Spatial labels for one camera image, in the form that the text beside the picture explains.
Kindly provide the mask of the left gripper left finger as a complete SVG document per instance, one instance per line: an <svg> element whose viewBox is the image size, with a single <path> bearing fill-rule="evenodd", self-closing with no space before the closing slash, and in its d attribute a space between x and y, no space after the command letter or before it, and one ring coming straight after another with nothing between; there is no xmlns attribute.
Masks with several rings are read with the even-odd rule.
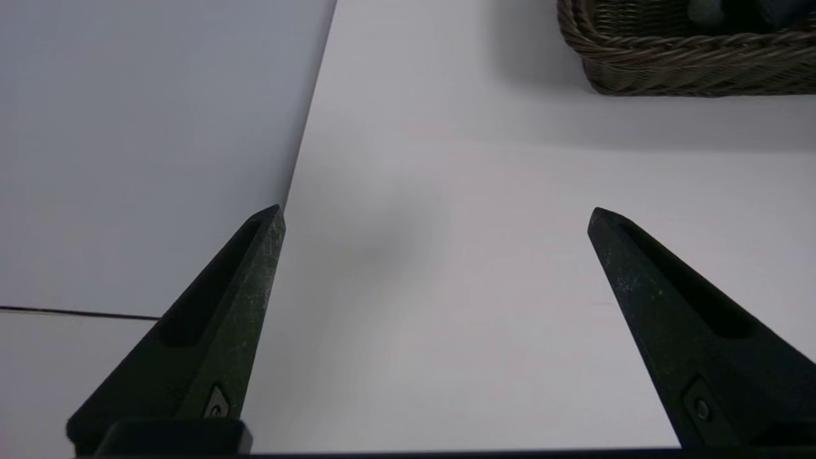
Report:
<svg viewBox="0 0 816 459"><path fill-rule="evenodd" d="M286 226L245 221L70 416L76 455L247 455L241 419Z"/></svg>

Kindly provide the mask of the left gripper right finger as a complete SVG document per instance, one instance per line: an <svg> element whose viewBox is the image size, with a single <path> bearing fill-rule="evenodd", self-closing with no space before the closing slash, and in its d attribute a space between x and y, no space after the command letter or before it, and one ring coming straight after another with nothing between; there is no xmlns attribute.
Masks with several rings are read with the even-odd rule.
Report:
<svg viewBox="0 0 816 459"><path fill-rule="evenodd" d="M812 360L623 215L588 237L683 448L814 450Z"/></svg>

